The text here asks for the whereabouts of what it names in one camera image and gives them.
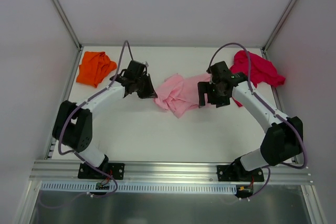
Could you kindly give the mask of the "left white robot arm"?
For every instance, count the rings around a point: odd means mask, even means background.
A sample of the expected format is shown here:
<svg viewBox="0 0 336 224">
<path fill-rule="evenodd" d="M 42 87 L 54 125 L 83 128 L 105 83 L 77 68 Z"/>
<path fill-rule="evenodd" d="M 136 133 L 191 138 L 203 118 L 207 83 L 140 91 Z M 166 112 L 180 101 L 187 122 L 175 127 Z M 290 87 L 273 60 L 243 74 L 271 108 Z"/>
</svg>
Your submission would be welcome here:
<svg viewBox="0 0 336 224">
<path fill-rule="evenodd" d="M 101 91 L 80 102 L 62 102 L 52 130 L 53 138 L 58 141 L 58 153 L 76 155 L 90 167 L 94 177 L 105 177 L 109 159 L 92 144 L 93 121 L 113 103 L 133 93 L 140 99 L 157 97 L 147 63 L 131 60 L 128 67 L 115 74 Z"/>
</svg>

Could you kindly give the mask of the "light pink t shirt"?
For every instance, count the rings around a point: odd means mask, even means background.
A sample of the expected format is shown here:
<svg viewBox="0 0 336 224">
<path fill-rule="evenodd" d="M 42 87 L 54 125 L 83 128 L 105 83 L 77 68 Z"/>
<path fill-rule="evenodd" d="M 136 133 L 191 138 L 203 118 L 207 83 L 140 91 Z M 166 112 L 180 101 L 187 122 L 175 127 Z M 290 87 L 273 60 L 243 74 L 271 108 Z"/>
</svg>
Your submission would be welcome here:
<svg viewBox="0 0 336 224">
<path fill-rule="evenodd" d="M 154 98 L 154 103 L 165 111 L 171 111 L 175 117 L 181 118 L 185 112 L 198 109 L 197 84 L 209 82 L 209 80 L 210 74 L 208 73 L 189 78 L 176 73 L 156 88 L 157 98 Z"/>
</svg>

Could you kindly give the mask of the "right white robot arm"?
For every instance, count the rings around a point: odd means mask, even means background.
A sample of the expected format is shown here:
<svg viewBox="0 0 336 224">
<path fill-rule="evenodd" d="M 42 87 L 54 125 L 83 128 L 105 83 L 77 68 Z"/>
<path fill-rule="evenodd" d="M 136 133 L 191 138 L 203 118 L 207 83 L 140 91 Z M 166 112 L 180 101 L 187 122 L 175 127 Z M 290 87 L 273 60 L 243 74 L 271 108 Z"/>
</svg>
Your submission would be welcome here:
<svg viewBox="0 0 336 224">
<path fill-rule="evenodd" d="M 248 182 L 262 174 L 262 168 L 276 166 L 304 152 L 303 122 L 297 117 L 290 118 L 267 102 L 253 88 L 248 76 L 242 72 L 232 73 L 226 62 L 210 66 L 209 81 L 199 82 L 199 107 L 206 104 L 217 108 L 230 104 L 230 99 L 239 102 L 254 117 L 265 136 L 260 148 L 235 159 L 219 179 Z"/>
</svg>

